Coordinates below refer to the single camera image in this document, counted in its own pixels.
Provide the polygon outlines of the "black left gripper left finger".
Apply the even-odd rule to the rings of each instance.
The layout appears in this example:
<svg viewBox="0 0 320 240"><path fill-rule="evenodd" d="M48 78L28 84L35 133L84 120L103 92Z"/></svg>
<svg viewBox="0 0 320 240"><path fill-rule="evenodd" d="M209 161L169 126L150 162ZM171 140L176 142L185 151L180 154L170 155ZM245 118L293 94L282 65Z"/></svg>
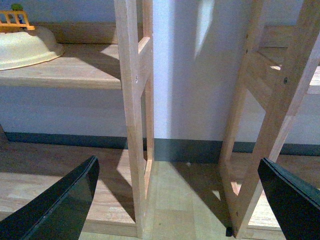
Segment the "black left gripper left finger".
<svg viewBox="0 0 320 240"><path fill-rule="evenodd" d="M89 213L100 166L91 156L0 222L2 240L77 240Z"/></svg>

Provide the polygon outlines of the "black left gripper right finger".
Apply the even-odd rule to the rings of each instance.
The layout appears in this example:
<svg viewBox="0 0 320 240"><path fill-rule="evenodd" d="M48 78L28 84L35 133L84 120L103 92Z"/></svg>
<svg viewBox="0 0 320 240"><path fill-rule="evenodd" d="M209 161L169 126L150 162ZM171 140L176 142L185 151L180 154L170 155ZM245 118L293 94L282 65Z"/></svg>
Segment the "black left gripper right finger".
<svg viewBox="0 0 320 240"><path fill-rule="evenodd" d="M279 164L262 158L258 175L287 240L320 238L320 191Z"/></svg>

